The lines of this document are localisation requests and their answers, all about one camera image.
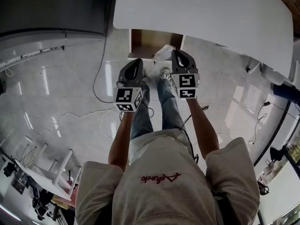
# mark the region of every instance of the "shoe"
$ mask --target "shoe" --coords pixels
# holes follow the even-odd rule
[[[143,81],[143,82],[146,82],[146,81],[147,81],[147,78],[148,78],[148,76],[147,76],[146,70],[143,69],[143,70],[142,70],[142,81]]]
[[[167,67],[164,67],[161,70],[160,79],[166,79],[170,82],[171,81],[171,70]]]

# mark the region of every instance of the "white desk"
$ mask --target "white desk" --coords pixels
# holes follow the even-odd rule
[[[201,38],[289,76],[293,19],[281,0],[117,0],[113,24]]]

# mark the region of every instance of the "white tiled floor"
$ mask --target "white tiled floor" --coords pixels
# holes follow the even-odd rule
[[[103,40],[91,40],[18,64],[11,68],[14,72],[11,78],[5,73],[0,74],[7,84],[6,94],[0,96],[1,137],[7,137],[13,130],[2,145],[8,154],[20,156],[27,144],[27,135],[39,146],[48,143],[46,155],[52,160],[73,149],[69,168],[88,160],[107,162],[112,140],[99,128],[104,112],[83,118],[69,114],[62,118],[58,127],[52,127],[52,123],[59,122],[61,116],[68,112],[84,116],[113,107],[98,101],[92,91],[103,47]],[[246,73],[248,57],[192,37],[186,37],[184,50],[196,61],[200,74],[198,101],[203,106],[210,106],[205,113],[218,133],[221,147],[239,136],[244,137],[247,143],[254,140],[257,113],[265,101],[285,108],[286,101],[273,95],[270,83],[261,78],[259,71],[251,75]],[[120,69],[128,62],[128,51],[128,30],[110,26],[104,61],[95,84],[96,94],[105,101],[112,99],[110,87],[111,84],[115,86]],[[148,72],[153,66],[151,63],[144,64]],[[162,67],[164,65],[159,64],[151,77],[158,75]],[[150,79],[150,107],[155,111],[151,121],[154,130],[160,130],[161,108],[153,83],[154,80]],[[178,106],[185,120],[190,115],[186,101],[178,100]],[[263,113],[268,113],[268,116],[258,125],[260,139],[255,145],[248,145],[253,161],[266,146],[282,115],[282,111],[272,105],[264,107],[260,115]],[[26,114],[33,129],[25,120]],[[101,126],[111,137],[119,124],[117,113],[111,111],[103,116]],[[45,128],[51,130],[51,127],[52,132],[44,131],[42,136],[38,135]],[[195,153],[200,153],[191,120],[187,122],[186,129]],[[205,169],[205,162],[200,160],[199,166]]]

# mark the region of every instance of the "shelf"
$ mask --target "shelf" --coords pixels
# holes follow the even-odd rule
[[[131,29],[129,33],[129,59],[151,60],[164,45],[170,44],[180,49],[184,41],[183,35],[170,32]]]

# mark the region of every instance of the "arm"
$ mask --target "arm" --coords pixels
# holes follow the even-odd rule
[[[114,192],[123,171],[110,164],[86,162],[82,167],[76,196],[78,225],[111,224]]]
[[[108,164],[116,165],[124,172],[128,160],[130,130],[134,113],[126,112],[118,128],[108,156]]]
[[[202,157],[205,159],[207,154],[219,149],[218,137],[197,99],[187,99],[187,104],[191,111],[198,146]]]
[[[213,191],[225,195],[239,219],[252,224],[259,208],[259,190],[245,140],[238,137],[206,157],[206,179]]]

